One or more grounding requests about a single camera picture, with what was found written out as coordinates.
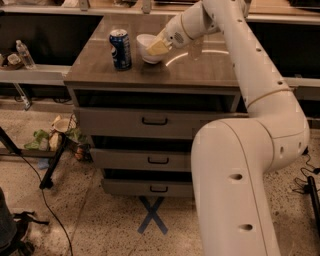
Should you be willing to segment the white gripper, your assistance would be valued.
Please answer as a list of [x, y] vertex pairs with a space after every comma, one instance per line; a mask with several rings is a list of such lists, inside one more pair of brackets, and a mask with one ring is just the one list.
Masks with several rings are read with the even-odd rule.
[[167, 54], [172, 47], [182, 48], [189, 44], [193, 38], [187, 33], [181, 14], [172, 18], [157, 35], [146, 51], [151, 56]]

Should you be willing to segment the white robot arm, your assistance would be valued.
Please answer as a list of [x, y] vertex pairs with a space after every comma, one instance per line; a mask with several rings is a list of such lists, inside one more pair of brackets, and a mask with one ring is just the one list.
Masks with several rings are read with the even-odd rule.
[[263, 185], [307, 148], [310, 131], [291, 89], [246, 22], [251, 0], [199, 0], [172, 18], [152, 55], [221, 31], [248, 115], [196, 134], [191, 171], [204, 256], [281, 256]]

